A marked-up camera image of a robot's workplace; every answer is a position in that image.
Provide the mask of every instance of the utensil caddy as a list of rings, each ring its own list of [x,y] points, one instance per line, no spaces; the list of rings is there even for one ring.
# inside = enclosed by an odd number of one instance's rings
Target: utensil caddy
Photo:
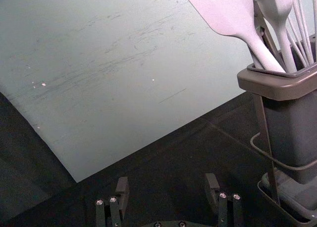
[[[239,87],[254,97],[260,133],[251,146],[267,160],[258,188],[295,226],[312,227],[317,224],[317,63],[299,70],[294,58],[297,72],[251,64],[237,77]]]

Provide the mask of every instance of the white spatula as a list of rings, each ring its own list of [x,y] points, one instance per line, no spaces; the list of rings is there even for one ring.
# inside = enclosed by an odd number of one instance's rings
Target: white spatula
[[[254,27],[253,0],[189,0],[218,34],[247,43],[264,69],[285,72],[258,37]]]

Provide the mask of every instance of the screw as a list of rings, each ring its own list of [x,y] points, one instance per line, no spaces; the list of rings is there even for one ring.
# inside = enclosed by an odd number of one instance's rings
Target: screw
[[[183,221],[181,221],[180,223],[178,223],[178,226],[179,226],[179,227],[186,227],[186,223],[183,222]]]
[[[234,194],[233,198],[236,199],[236,200],[240,200],[241,197],[238,194]]]
[[[225,193],[220,193],[221,198],[227,198],[227,195]]]
[[[103,203],[104,203],[103,200],[97,200],[97,201],[96,201],[96,205],[97,205],[97,206],[101,206]]]
[[[116,197],[111,197],[111,198],[110,198],[110,202],[114,203],[114,202],[116,202],[116,201],[117,201],[117,198],[116,198]]]

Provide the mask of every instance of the spatula head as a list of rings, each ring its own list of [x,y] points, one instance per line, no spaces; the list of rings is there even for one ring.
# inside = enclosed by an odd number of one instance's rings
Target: spatula head
[[[217,33],[243,38],[254,30],[253,0],[189,0]]]

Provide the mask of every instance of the white utensil handle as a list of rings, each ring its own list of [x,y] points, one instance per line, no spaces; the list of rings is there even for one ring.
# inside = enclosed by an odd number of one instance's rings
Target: white utensil handle
[[[279,45],[281,46],[282,56],[285,63],[286,72],[296,72],[296,65],[292,55],[292,50],[286,33],[286,26],[279,26],[275,29],[276,37]]]
[[[265,47],[256,32],[254,32],[253,36],[249,36],[243,40],[248,44],[264,69],[276,72],[285,72],[281,65],[279,65],[279,63],[276,61],[274,56]]]

